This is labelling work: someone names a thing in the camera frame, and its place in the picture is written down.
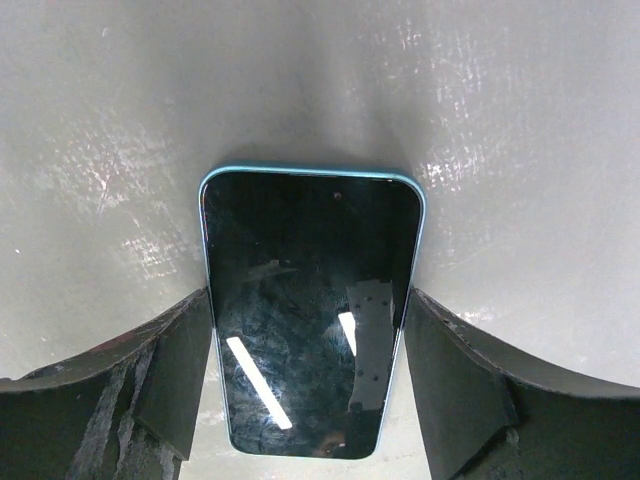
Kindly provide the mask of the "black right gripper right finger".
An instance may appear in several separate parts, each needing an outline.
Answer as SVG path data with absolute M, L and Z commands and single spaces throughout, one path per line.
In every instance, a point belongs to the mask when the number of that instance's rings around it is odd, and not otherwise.
M 528 354 L 418 289 L 405 344 L 432 478 L 638 478 L 638 388 Z

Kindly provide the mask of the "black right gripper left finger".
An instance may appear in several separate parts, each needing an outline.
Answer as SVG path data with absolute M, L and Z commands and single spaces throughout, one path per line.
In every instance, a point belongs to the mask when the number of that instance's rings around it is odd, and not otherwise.
M 2 379 L 2 478 L 178 478 L 211 340 L 201 289 L 88 351 Z

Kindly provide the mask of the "teal edged black smartphone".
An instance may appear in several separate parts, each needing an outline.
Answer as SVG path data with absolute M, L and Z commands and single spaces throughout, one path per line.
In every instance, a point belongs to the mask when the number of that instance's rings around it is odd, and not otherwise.
M 387 170 L 231 164 L 200 186 L 231 444 L 356 460 L 379 441 L 424 225 Z

